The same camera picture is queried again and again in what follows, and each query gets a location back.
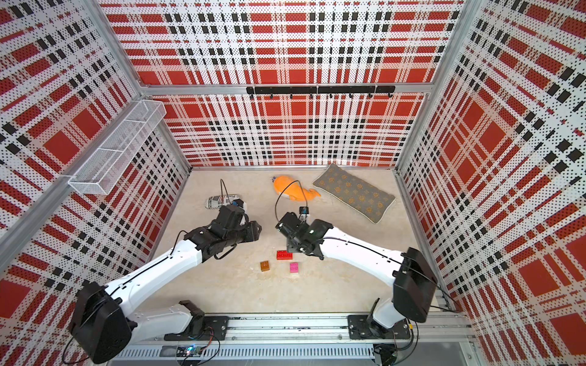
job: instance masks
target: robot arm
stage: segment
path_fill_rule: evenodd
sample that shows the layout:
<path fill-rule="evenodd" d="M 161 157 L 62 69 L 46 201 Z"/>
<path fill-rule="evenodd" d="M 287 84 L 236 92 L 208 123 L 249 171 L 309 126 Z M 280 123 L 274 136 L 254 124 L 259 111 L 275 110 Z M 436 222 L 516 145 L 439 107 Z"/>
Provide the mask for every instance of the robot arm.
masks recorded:
<path fill-rule="evenodd" d="M 276 229 L 287 237 L 289 251 L 319 259 L 339 259 L 393 287 L 393 296 L 377 301 L 373 307 L 370 329 L 374 335 L 385 338 L 388 329 L 404 318 L 418 323 L 426 321 L 437 279 L 416 249 L 409 248 L 403 253 L 380 248 L 322 220 L 308 225 L 292 212 L 283 216 Z"/>
<path fill-rule="evenodd" d="M 137 307 L 172 279 L 211 257 L 221 259 L 237 244 L 258 240 L 262 230 L 249 221 L 244 202 L 221 206 L 208 226 L 187 233 L 183 240 L 136 271 L 100 286 L 89 283 L 77 294 L 69 332 L 96 364 L 115 357 L 128 344 L 186 329 L 201 333 L 203 312 L 191 302 L 137 312 Z M 225 247 L 232 247 L 217 257 Z"/>

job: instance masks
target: metal frame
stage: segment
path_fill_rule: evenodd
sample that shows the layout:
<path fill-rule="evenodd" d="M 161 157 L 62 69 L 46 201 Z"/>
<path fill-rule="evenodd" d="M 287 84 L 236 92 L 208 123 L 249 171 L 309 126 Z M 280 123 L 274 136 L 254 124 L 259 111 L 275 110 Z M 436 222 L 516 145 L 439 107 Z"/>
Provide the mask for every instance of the metal frame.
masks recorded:
<path fill-rule="evenodd" d="M 401 200 L 403 201 L 403 206 L 405 207 L 405 211 L 407 211 L 407 217 L 409 218 L 409 223 L 411 223 L 411 229 L 413 234 L 415 235 L 415 240 L 417 240 L 417 244 L 423 254 L 425 260 L 431 264 L 431 270 L 434 271 L 435 277 L 438 279 L 438 285 L 441 287 L 442 290 L 448 292 L 448 287 L 444 282 L 444 278 L 441 276 L 440 269 L 437 267 L 434 257 L 430 251 L 430 243 L 425 237 L 425 231 L 421 226 L 421 221 L 417 216 L 417 211 L 415 210 L 415 205 L 407 192 L 407 187 L 405 186 L 405 182 L 403 181 L 403 177 L 399 174 L 398 171 L 393 170 L 393 175 L 395 177 L 395 182 L 397 182 L 397 186 L 399 188 L 399 192 L 401 194 Z M 453 304 L 452 299 L 446 299 L 445 296 L 441 293 L 441 291 L 437 291 L 436 297 L 441 297 L 447 302 L 447 306 L 455 310 L 456 307 Z"/>
<path fill-rule="evenodd" d="M 248 94 L 246 87 L 253 85 L 178 85 L 178 86 L 160 86 L 147 87 L 143 85 L 138 78 L 137 73 L 130 64 L 130 60 L 126 57 L 123 49 L 120 46 L 114 32 L 107 22 L 104 13 L 101 11 L 99 5 L 95 0 L 82 0 L 82 4 L 89 13 L 90 19 L 102 35 L 106 45 L 109 47 L 111 54 L 116 59 L 121 71 L 126 75 L 129 83 L 137 93 L 134 100 L 148 95 L 202 95 L 202 94 Z M 401 152 L 398 171 L 393 173 L 397 180 L 400 189 L 401 197 L 403 199 L 405 208 L 407 210 L 410 223 L 415 234 L 415 237 L 420 245 L 426 260 L 430 263 L 435 263 L 429 251 L 428 241 L 421 227 L 421 223 L 417 218 L 417 213 L 413 206 L 407 189 L 400 176 L 400 171 L 404 167 L 407 157 L 412 153 L 415 143 L 421 130 L 427 124 L 430 118 L 432 108 L 437 104 L 442 86 L 444 85 L 449 72 L 452 68 L 454 60 L 458 54 L 459 45 L 464 40 L 467 31 L 474 19 L 476 11 L 480 7 L 480 1 L 467 0 L 461 12 L 461 18 L 456 23 L 453 36 L 449 40 L 446 47 L 446 53 L 439 64 L 438 70 L 435 74 L 432 83 L 417 83 L 417 84 L 389 84 L 396 87 L 395 93 L 426 93 L 429 94 L 424 100 L 421 111 L 410 137 L 407 139 L 403 151 Z M 336 84 L 323 84 L 324 86 L 334 86 Z M 341 84 L 343 86 L 363 86 L 372 84 Z M 302 84 L 290 85 L 276 85 L 276 86 L 304 86 Z M 121 116 L 125 114 L 126 108 L 118 115 L 112 123 L 110 123 L 105 130 L 86 148 L 82 154 L 76 159 L 72 166 L 67 170 L 74 172 L 80 164 L 90 156 L 93 151 L 102 143 L 102 141 L 109 136 L 118 124 L 123 120 Z M 190 166 L 185 159 L 185 156 L 179 149 L 176 140 L 173 138 L 169 129 L 166 126 L 159 124 L 157 127 L 161 137 L 170 147 L 173 155 L 177 158 L 181 168 L 189 173 Z M 240 170 L 240 169 L 323 169 L 326 166 L 259 166 L 259 167 L 209 167 L 198 169 L 210 170 Z M 346 169 L 388 169 L 375 167 L 354 167 L 349 166 Z M 59 177 L 49 189 L 47 189 L 42 196 L 37 200 L 33 207 L 31 207 L 18 222 L 13 225 L 10 230 L 0 238 L 0 270 L 6 268 L 11 262 L 14 255 L 24 247 L 37 232 L 38 229 L 45 223 L 47 218 L 58 208 L 61 202 L 67 197 L 72 189 L 67 184 L 67 176 Z M 176 202 L 173 203 L 171 210 L 175 208 Z M 168 219 L 163 225 L 164 231 Z M 440 285 L 444 290 L 447 290 L 445 284 L 439 276 L 437 266 L 432 266 L 435 273 L 440 279 Z M 341 313 L 310 313 L 310 314 L 218 314 L 232 317 L 232 323 L 229 325 L 227 332 L 227 340 L 223 344 L 239 345 L 239 344 L 372 344 L 371 340 L 350 341 L 347 333 L 346 316 L 348 314 Z M 461 342 L 462 350 L 468 357 L 469 366 L 484 365 L 482 357 L 478 357 L 474 347 L 474 333 L 469 325 L 468 319 L 463 314 L 452 314 L 443 312 L 434 312 L 428 317 L 428 321 L 420 324 L 420 331 L 418 336 L 421 337 L 422 342 L 437 342 L 437 341 L 457 341 Z M 176 347 L 178 344 L 193 344 L 192 341 L 186 342 L 165 342 L 158 338 L 141 342 L 137 347 L 155 347 L 161 348 L 164 345 L 172 345 Z"/>
<path fill-rule="evenodd" d="M 173 212 L 175 211 L 175 207 L 177 207 L 177 204 L 179 203 L 179 198 L 181 197 L 181 194 L 183 193 L 183 189 L 187 185 L 187 179 L 189 178 L 189 174 L 190 173 L 188 170 L 186 173 L 185 180 L 183 181 L 183 184 L 181 184 L 181 187 L 179 187 L 179 191 L 177 192 L 177 195 L 175 196 L 175 199 L 174 199 L 173 203 L 171 204 L 171 207 L 169 208 L 169 212 L 167 213 L 167 219 L 165 219 L 165 221 L 163 222 L 163 225 L 161 226 L 161 230 L 159 230 L 159 235 L 156 236 L 155 242 L 153 243 L 153 250 L 148 255 L 147 263 L 150 262 L 152 260 L 152 258 L 155 256 L 156 249 L 159 247 L 159 243 L 163 239 L 163 233 L 167 229 L 167 225 L 169 224 L 169 221 L 171 221 L 171 217 L 173 216 Z"/>
<path fill-rule="evenodd" d="M 191 170 L 324 170 L 329 165 L 283 164 L 283 165 L 235 165 L 235 166 L 194 166 Z M 344 165 L 345 170 L 391 170 L 388 166 Z"/>
<path fill-rule="evenodd" d="M 419 115 L 411 127 L 411 133 L 407 137 L 405 145 L 399 154 L 399 159 L 397 161 L 397 170 L 399 172 L 402 172 L 405 168 L 408 157 L 411 156 L 421 131 L 425 126 L 428 125 L 428 121 L 433 116 L 432 110 L 436 109 L 435 107 L 442 97 L 441 91 L 443 89 L 443 85 L 448 79 L 450 71 L 452 70 L 452 66 L 456 61 L 460 45 L 464 42 L 464 39 L 468 34 L 468 29 L 471 28 L 472 22 L 476 16 L 476 12 L 481 7 L 481 4 L 482 0 L 466 0 L 464 6 L 462 7 L 460 18 L 456 22 L 454 31 L 452 32 L 452 37 L 448 41 L 444 56 L 439 62 L 439 67 L 435 73 L 433 81 L 435 87 L 429 96 L 424 100 Z"/>
<path fill-rule="evenodd" d="M 156 126 L 156 129 L 157 131 L 159 131 L 159 134 L 161 135 L 162 139 L 165 140 L 167 146 L 169 147 L 169 150 L 171 150 L 171 153 L 173 154 L 175 159 L 179 162 L 181 169 L 183 169 L 183 171 L 187 175 L 189 175 L 189 172 L 191 171 L 191 165 L 187 161 L 185 154 L 183 154 L 183 152 L 181 151 L 181 148 L 179 147 L 177 140 L 171 134 L 171 131 L 169 130 L 167 124 L 161 121 L 161 123 L 159 123 Z"/>
<path fill-rule="evenodd" d="M 431 93 L 433 83 L 397 83 L 397 84 L 229 84 L 229 85 L 161 85 L 142 86 L 143 95 L 208 95 L 208 94 L 248 94 L 249 87 L 364 87 L 395 86 L 394 93 Z"/>
<path fill-rule="evenodd" d="M 351 340 L 348 333 L 348 315 L 367 313 L 228 313 L 208 314 L 227 316 L 229 322 L 222 348 L 226 351 L 215 359 L 319 359 L 362 358 L 372 359 L 373 343 L 405 344 L 408 340 Z M 475 336 L 467 317 L 463 314 L 432 312 L 427 322 L 414 327 L 419 342 L 458 342 L 467 360 L 477 360 L 474 348 Z M 181 346 L 203 346 L 206 341 L 165 341 L 155 337 L 127 347 L 113 361 L 172 360 L 175 350 Z M 325 353 L 303 353 L 303 350 L 319 348 Z M 212 353 L 217 345 L 210 346 Z M 344 351 L 358 351 L 354 354 Z M 470 363 L 468 366 L 484 366 Z"/>
<path fill-rule="evenodd" d="M 135 97 L 131 102 L 138 100 L 139 97 Z M 124 117 L 133 106 L 133 103 L 128 103 L 120 111 L 116 119 L 104 128 L 98 137 L 81 152 L 71 166 L 43 192 L 33 206 L 0 238 L 0 271 L 3 271 L 12 262 L 22 248 L 30 242 L 36 232 L 45 224 L 47 219 L 59 208 L 63 200 L 73 192 L 73 188 L 68 184 L 69 177 L 85 163 L 116 127 L 122 123 Z"/>
<path fill-rule="evenodd" d="M 110 22 L 106 18 L 104 12 L 100 9 L 98 2 L 96 0 L 81 0 L 81 3 L 134 91 L 139 95 L 142 94 L 141 85 L 138 82 L 138 74 L 130 63 L 130 59 L 126 57 L 126 52 L 124 52 L 120 42 L 118 42 L 118 39 L 110 26 Z"/>

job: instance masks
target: white robot arm segment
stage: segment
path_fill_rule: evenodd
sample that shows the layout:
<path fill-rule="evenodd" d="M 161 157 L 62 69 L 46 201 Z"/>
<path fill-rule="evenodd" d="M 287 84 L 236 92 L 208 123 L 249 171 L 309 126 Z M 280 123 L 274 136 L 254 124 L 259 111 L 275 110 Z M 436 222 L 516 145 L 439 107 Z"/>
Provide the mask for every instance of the white robot arm segment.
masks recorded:
<path fill-rule="evenodd" d="M 120 298 L 124 314 L 134 310 L 152 294 L 183 272 L 202 263 L 202 251 L 191 240 L 181 240 L 173 254 L 169 249 L 134 272 L 107 283 L 106 293 Z"/>
<path fill-rule="evenodd" d="M 287 237 L 287 249 L 319 259 L 335 258 L 358 267 L 393 288 L 392 297 L 375 303 L 371 313 L 373 334 L 388 332 L 398 321 L 408 318 L 425 322 L 437 280 L 419 251 L 406 253 L 380 248 L 353 238 L 332 224 L 314 220 L 302 222 L 286 213 L 276 229 Z"/>

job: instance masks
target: black cable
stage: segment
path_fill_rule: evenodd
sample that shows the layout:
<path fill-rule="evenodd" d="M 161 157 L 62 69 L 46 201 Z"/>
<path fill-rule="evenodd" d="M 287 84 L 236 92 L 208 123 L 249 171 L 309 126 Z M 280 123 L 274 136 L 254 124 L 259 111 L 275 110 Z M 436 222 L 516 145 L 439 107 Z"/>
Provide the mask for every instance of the black cable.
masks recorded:
<path fill-rule="evenodd" d="M 79 327 L 77 328 L 77 332 L 81 329 L 81 327 L 83 327 L 88 322 L 88 320 L 91 319 L 92 316 L 94 316 L 94 314 L 96 314 L 98 312 L 98 310 L 100 309 L 100 306 L 104 303 L 104 301 L 105 300 L 100 301 L 99 303 L 97 303 L 95 305 L 96 308 L 90 313 L 90 315 L 83 322 L 81 322 L 81 325 L 79 325 Z M 71 335 L 71 338 L 69 339 L 69 341 L 65 345 L 65 348 L 63 349 L 63 352 L 61 353 L 61 362 L 64 365 L 75 365 L 75 364 L 78 364 L 78 363 L 83 362 L 85 360 L 88 360 L 90 358 L 90 356 L 87 356 L 86 358 L 83 358 L 83 359 L 81 359 L 79 361 L 75 361 L 75 362 L 65 361 L 65 354 L 67 353 L 67 349 L 71 345 L 71 342 L 73 341 L 74 338 L 75 338 L 75 336 Z"/>
<path fill-rule="evenodd" d="M 415 323 L 415 326 L 417 327 L 417 339 L 415 340 L 415 346 L 413 346 L 413 349 L 411 350 L 411 353 L 409 353 L 406 357 L 400 359 L 399 362 L 395 362 L 393 364 L 393 366 L 399 365 L 401 362 L 403 362 L 406 359 L 408 359 L 413 354 L 413 352 L 415 352 L 415 349 L 417 348 L 417 343 L 419 343 L 419 326 L 417 325 L 417 322 L 416 321 L 414 321 L 413 323 Z"/>
<path fill-rule="evenodd" d="M 275 218 L 277 219 L 277 222 L 279 222 L 279 216 L 277 216 L 277 203 L 279 203 L 279 199 L 281 198 L 283 193 L 285 193 L 287 188 L 289 188 L 290 185 L 292 185 L 295 182 L 299 183 L 299 187 L 301 188 L 301 193 L 303 193 L 303 198 L 305 198 L 305 206 L 306 207 L 308 206 L 307 197 L 305 197 L 305 192 L 303 192 L 303 186 L 301 186 L 301 182 L 299 180 L 294 180 L 293 182 L 289 183 L 289 185 L 287 187 L 285 187 L 285 189 L 281 192 L 281 194 L 279 194 L 279 197 L 277 198 L 277 202 L 275 202 Z"/>
<path fill-rule="evenodd" d="M 71 345 L 71 342 L 73 341 L 73 336 L 71 336 L 71 338 L 69 339 L 69 342 L 67 342 L 67 344 L 65 345 L 65 348 L 63 349 L 63 352 L 61 353 L 61 362 L 64 365 L 75 365 L 78 364 L 80 362 L 83 362 L 85 360 L 88 360 L 90 358 L 90 356 L 86 357 L 86 358 L 82 358 L 79 361 L 75 361 L 75 362 L 71 362 L 71 361 L 65 361 L 65 353 L 67 352 L 67 349 L 69 348 L 69 346 Z"/>
<path fill-rule="evenodd" d="M 434 305 L 430 305 L 430 307 L 434 307 L 436 309 L 440 309 L 440 310 L 442 310 L 444 312 L 457 313 L 457 311 L 452 310 L 452 309 L 447 309 L 445 307 L 439 307 L 439 306 L 434 306 Z"/>
<path fill-rule="evenodd" d="M 218 349 L 217 349 L 216 353 L 214 353 L 213 356 L 211 356 L 210 358 L 208 358 L 207 360 L 205 360 L 203 362 L 199 362 L 198 365 L 203 365 L 204 363 L 211 361 L 215 356 L 218 355 L 218 353 L 220 353 L 220 347 L 222 346 L 220 344 L 220 340 L 215 335 L 213 335 L 213 334 L 212 334 L 212 337 L 215 338 L 218 341 Z"/>
<path fill-rule="evenodd" d="M 224 258 L 226 255 L 230 254 L 230 253 L 231 253 L 231 252 L 232 252 L 234 249 L 236 249 L 236 246 L 237 246 L 237 245 L 238 245 L 238 244 L 234 244 L 234 245 L 232 245 L 232 249 L 230 249 L 229 251 L 227 251 L 227 252 L 226 252 L 224 255 L 222 255 L 220 258 L 218 258 L 218 255 L 217 255 L 217 254 L 214 254 L 214 258 L 216 258 L 217 260 L 220 260 L 220 259 Z"/>
<path fill-rule="evenodd" d="M 177 242 L 179 241 L 179 236 L 181 235 L 182 232 L 184 232 L 185 234 L 188 233 L 185 230 L 181 230 L 177 233 L 177 237 L 175 238 L 175 244 L 173 244 L 173 249 L 171 249 L 171 253 L 169 253 L 169 255 L 173 255 L 173 252 L 175 251 L 175 247 L 177 246 Z"/>
<path fill-rule="evenodd" d="M 149 269 L 153 268 L 154 266 L 156 266 L 157 264 L 163 262 L 164 260 L 166 260 L 167 258 L 169 258 L 169 256 L 171 256 L 173 254 L 173 251 L 175 250 L 175 246 L 177 245 L 177 241 L 179 240 L 179 236 L 181 235 L 181 233 L 184 232 L 185 234 L 187 234 L 188 232 L 185 230 L 181 230 L 179 231 L 179 233 L 177 234 L 177 238 L 175 238 L 175 244 L 173 245 L 173 249 L 171 249 L 171 253 L 164 257 L 162 260 L 158 261 L 157 263 L 153 264 L 152 266 L 145 268 L 143 271 L 138 272 L 136 275 L 134 275 L 133 277 L 131 277 L 128 281 L 124 282 L 121 285 L 118 285 L 117 288 L 114 289 L 114 291 L 112 291 L 112 293 L 110 293 L 110 297 L 112 297 L 112 295 L 114 294 L 114 292 L 118 291 L 122 286 L 126 285 L 128 282 L 132 281 L 133 279 L 135 279 L 136 277 L 139 277 L 140 275 L 142 275 L 144 272 L 148 271 Z"/>
<path fill-rule="evenodd" d="M 211 361 L 211 360 L 212 360 L 212 359 L 213 359 L 215 356 L 217 356 L 217 355 L 218 355 L 218 353 L 220 353 L 220 347 L 222 346 L 222 344 L 220 343 L 220 340 L 219 340 L 219 339 L 218 339 L 218 338 L 217 338 L 215 335 L 213 335 L 213 334 L 211 334 L 211 336 L 212 336 L 212 337 L 213 337 L 213 338 L 214 338 L 216 341 L 218 341 L 218 349 L 217 349 L 216 353 L 214 353 L 214 355 L 213 355 L 213 356 L 211 356 L 210 358 L 208 358 L 207 360 L 205 360 L 205 361 L 201 361 L 201 362 L 198 362 L 196 365 L 203 365 L 204 363 Z M 185 362 L 185 360 L 187 360 L 187 359 L 188 359 L 188 357 L 189 357 L 189 356 L 191 356 L 191 355 L 187 355 L 187 356 L 186 356 L 186 357 L 183 359 L 183 361 L 181 361 L 181 364 L 180 364 L 180 366 L 183 366 L 183 363 Z"/>
<path fill-rule="evenodd" d="M 395 344 L 395 348 L 397 349 L 397 351 L 404 351 L 404 350 L 408 349 L 409 347 L 411 347 L 414 339 L 415 339 L 415 334 L 413 334 L 413 328 L 411 328 L 411 339 L 409 340 L 409 344 L 407 344 L 405 347 L 397 347 Z"/>
<path fill-rule="evenodd" d="M 226 188 L 226 184 L 224 183 L 224 180 L 220 179 L 220 199 L 221 200 L 224 195 L 224 190 L 226 190 L 226 196 L 228 197 L 228 202 L 230 202 L 230 204 L 232 204 L 232 200 L 230 199 L 230 195 L 228 194 L 228 188 Z"/>
<path fill-rule="evenodd" d="M 318 240 L 316 240 L 316 242 L 317 242 L 317 241 L 320 241 L 320 240 L 326 240 L 326 239 L 334 239 L 334 240 L 343 241 L 343 242 L 346 242 L 346 243 L 349 243 L 349 244 L 358 245 L 359 247 L 362 247 L 362 248 L 364 248 L 364 249 L 368 249 L 369 251 L 371 251 L 371 252 L 373 252 L 373 253 L 376 253 L 376 254 L 378 254 L 378 255 L 382 256 L 383 258 L 387 258 L 389 261 L 393 261 L 393 262 L 395 262 L 395 263 L 398 263 L 398 264 L 400 264 L 400 265 L 403 265 L 403 263 L 402 263 L 402 262 L 399 262 L 399 261 L 397 261 L 397 260 L 395 260 L 395 259 L 393 259 L 393 258 L 389 258 L 389 257 L 387 257 L 386 255 L 384 255 L 384 254 L 381 254 L 381 253 L 379 253 L 379 252 L 377 252 L 377 251 L 375 251 L 375 250 L 373 250 L 373 249 L 371 249 L 371 248 L 365 247 L 364 245 L 360 245 L 360 244 L 358 244 L 358 243 L 351 242 L 351 241 L 348 241 L 348 240 L 344 240 L 344 239 L 340 239 L 340 238 L 334 238 L 334 237 L 325 237 L 325 238 L 321 238 L 321 239 L 318 239 Z M 416 270 L 416 269 L 414 269 L 414 268 L 411 268 L 411 267 L 407 267 L 407 268 L 408 268 L 408 269 L 410 269 L 411 271 L 413 271 L 413 272 L 415 272 L 415 273 L 419 274 L 420 276 L 422 276 L 423 278 L 425 278 L 425 279 L 426 279 L 426 280 L 428 280 L 429 282 L 431 282 L 431 283 L 435 283 L 435 287 L 437 287 L 437 289 L 438 289 L 438 290 L 440 290 L 440 291 L 441 291 L 441 292 L 442 292 L 442 293 L 443 293 L 445 296 L 447 296 L 447 297 L 448 297 L 450 300 L 454 301 L 454 299 L 452 299 L 452 296 L 450 296 L 450 295 L 449 295 L 449 293 L 447 293 L 446 291 L 444 291 L 444 290 L 443 290 L 443 289 L 442 289 L 442 288 L 439 286 L 439 284 L 438 284 L 436 281 L 432 281 L 432 280 L 431 280 L 431 278 L 429 278 L 428 276 L 425 276 L 423 273 L 419 272 L 418 270 Z"/>

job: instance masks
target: red and white plaid pattern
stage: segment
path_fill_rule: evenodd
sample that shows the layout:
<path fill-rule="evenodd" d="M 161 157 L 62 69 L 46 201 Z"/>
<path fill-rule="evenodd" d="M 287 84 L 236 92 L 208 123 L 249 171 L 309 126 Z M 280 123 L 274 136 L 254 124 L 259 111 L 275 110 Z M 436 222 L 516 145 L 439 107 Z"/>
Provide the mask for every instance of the red and white plaid pattern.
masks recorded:
<path fill-rule="evenodd" d="M 0 6 L 3 235 L 134 93 L 79 4 Z"/>
<path fill-rule="evenodd" d="M 585 37 L 586 1 L 484 1 L 403 172 L 493 365 L 586 362 Z"/>
<path fill-rule="evenodd" d="M 0 46 L 2 235 L 134 93 L 77 2 L 4 2 Z M 0 364 L 61 363 L 77 291 L 148 259 L 184 179 L 155 132 L 110 195 L 65 199 L 0 276 Z"/>
<path fill-rule="evenodd" d="M 463 0 L 99 0 L 143 83 L 422 83 Z"/>
<path fill-rule="evenodd" d="M 164 95 L 165 122 L 192 166 L 394 166 L 422 94 Z"/>
<path fill-rule="evenodd" d="M 65 199 L 0 277 L 0 364 L 60 365 L 77 291 L 146 263 L 184 180 L 155 130 L 109 195 Z"/>

